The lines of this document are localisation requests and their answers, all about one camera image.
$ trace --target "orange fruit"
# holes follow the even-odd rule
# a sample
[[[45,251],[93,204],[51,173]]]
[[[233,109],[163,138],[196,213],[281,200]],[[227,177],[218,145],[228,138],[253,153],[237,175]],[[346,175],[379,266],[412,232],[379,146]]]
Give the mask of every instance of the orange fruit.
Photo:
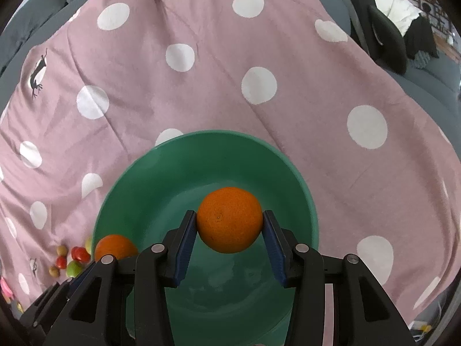
[[[262,210],[258,199],[237,187],[211,192],[197,211],[197,231],[201,240],[223,254],[248,248],[261,229]]]
[[[123,235],[111,234],[101,239],[95,248],[95,260],[98,262],[104,255],[114,255],[117,260],[138,254],[136,246]]]

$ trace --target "green bowl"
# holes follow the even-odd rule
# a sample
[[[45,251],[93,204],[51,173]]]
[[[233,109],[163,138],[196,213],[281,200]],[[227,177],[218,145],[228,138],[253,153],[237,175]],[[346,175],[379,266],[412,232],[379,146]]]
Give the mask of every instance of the green bowl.
[[[227,186],[251,192],[283,228],[318,248],[314,203],[290,160],[252,136],[209,130],[162,143],[128,168],[101,208],[93,252],[109,234],[128,237],[139,251],[161,242],[188,209],[197,210],[207,194]],[[229,255],[197,236],[185,279],[177,289],[166,289],[166,296],[177,346],[281,346],[294,290],[274,279],[261,235],[245,251]],[[132,300],[127,300],[131,334]]]

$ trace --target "pink blanket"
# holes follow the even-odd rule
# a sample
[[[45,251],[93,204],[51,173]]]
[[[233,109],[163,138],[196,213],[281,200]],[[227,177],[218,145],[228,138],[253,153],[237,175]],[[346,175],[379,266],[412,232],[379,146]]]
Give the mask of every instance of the pink blanket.
[[[288,155],[321,253],[361,256],[407,323],[460,269],[452,146],[319,0],[89,0],[30,51],[0,120],[1,273],[24,307],[124,169],[202,129]],[[326,345],[331,324],[329,300]]]

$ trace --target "red fruit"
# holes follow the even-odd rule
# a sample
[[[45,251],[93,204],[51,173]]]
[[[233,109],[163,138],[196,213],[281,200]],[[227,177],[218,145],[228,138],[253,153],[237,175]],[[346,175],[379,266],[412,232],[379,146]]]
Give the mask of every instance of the red fruit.
[[[66,269],[67,268],[67,259],[64,256],[59,256],[56,259],[56,267],[59,269]]]
[[[91,255],[86,251],[84,247],[74,247],[71,254],[73,260],[77,260],[78,262],[84,264],[89,263],[91,260]]]

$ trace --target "white cloth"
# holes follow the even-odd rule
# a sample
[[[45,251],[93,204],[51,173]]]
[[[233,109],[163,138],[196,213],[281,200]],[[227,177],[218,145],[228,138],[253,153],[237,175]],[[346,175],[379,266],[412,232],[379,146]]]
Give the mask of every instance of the white cloth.
[[[408,0],[375,0],[376,7],[399,29],[402,36],[422,12]]]

